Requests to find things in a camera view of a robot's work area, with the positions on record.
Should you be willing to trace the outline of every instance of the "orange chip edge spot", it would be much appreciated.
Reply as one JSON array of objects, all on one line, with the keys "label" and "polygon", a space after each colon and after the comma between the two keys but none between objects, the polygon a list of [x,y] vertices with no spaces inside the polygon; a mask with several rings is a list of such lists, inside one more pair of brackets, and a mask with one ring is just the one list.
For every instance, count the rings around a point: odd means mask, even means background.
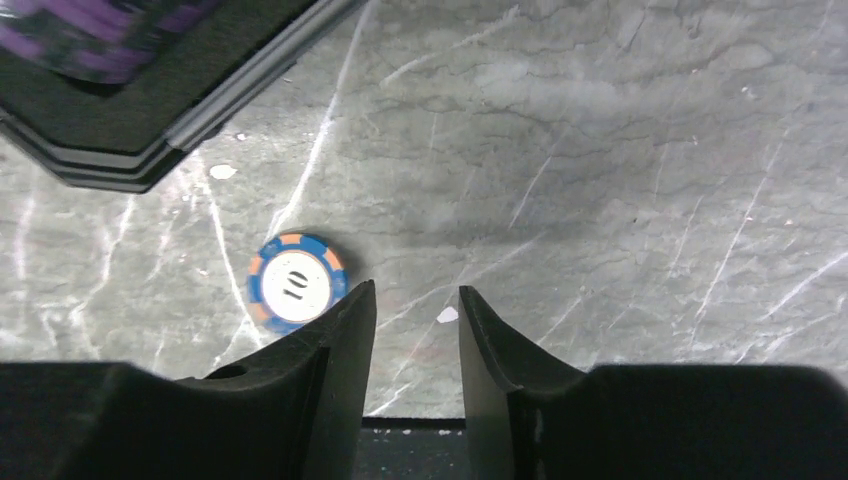
[{"label": "orange chip edge spot", "polygon": [[259,273],[259,267],[262,266],[262,259],[259,257],[253,257],[253,260],[250,261],[250,274],[256,275]]},{"label": "orange chip edge spot", "polygon": [[339,261],[339,257],[337,257],[336,254],[329,248],[326,252],[324,252],[324,259],[327,260],[331,267],[333,267],[333,270],[342,269],[342,262]]},{"label": "orange chip edge spot", "polygon": [[265,310],[261,303],[251,303],[250,309],[253,311],[253,318],[257,321],[264,322],[271,317],[271,314]]},{"label": "orange chip edge spot", "polygon": [[280,235],[280,241],[283,242],[283,245],[296,245],[300,243],[302,236],[299,233],[284,233]]}]

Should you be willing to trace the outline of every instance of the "black plastic tray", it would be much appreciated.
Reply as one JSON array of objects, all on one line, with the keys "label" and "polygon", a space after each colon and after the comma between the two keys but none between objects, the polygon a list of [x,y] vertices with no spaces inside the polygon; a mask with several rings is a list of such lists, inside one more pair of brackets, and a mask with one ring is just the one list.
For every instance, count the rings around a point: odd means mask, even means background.
[{"label": "black plastic tray", "polygon": [[140,153],[107,153],[52,143],[24,118],[4,108],[2,93],[0,133],[70,186],[144,193],[200,143],[215,136],[238,110],[362,3],[363,0],[315,2],[240,66],[233,66],[229,77],[188,107]]}]

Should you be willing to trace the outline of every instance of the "chip center label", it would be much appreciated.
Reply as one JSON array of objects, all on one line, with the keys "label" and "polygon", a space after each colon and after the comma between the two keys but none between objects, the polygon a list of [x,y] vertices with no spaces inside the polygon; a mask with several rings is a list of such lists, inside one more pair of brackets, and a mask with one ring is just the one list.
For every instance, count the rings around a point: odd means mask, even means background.
[{"label": "chip center label", "polygon": [[271,311],[295,323],[324,313],[332,298],[332,280],[326,268],[302,251],[283,252],[268,262],[261,289]]}]

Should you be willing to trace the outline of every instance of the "gray marble table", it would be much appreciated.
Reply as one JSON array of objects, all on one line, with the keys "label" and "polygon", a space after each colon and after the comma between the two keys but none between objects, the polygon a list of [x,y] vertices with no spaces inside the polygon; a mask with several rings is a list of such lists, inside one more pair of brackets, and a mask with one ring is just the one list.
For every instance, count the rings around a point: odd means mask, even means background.
[{"label": "gray marble table", "polygon": [[0,358],[204,375],[303,229],[377,281],[369,414],[462,414],[461,284],[580,368],[848,380],[847,149],[844,2],[373,0],[147,195],[0,143]]}]

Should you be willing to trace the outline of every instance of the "casino chip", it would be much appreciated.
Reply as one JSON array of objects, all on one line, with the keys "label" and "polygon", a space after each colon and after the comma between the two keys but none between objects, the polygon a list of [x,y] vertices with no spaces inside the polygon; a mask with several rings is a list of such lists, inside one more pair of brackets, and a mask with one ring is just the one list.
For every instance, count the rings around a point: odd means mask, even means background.
[{"label": "casino chip", "polygon": [[250,263],[247,292],[256,322],[288,335],[347,295],[339,257],[319,238],[285,233],[266,243]]}]

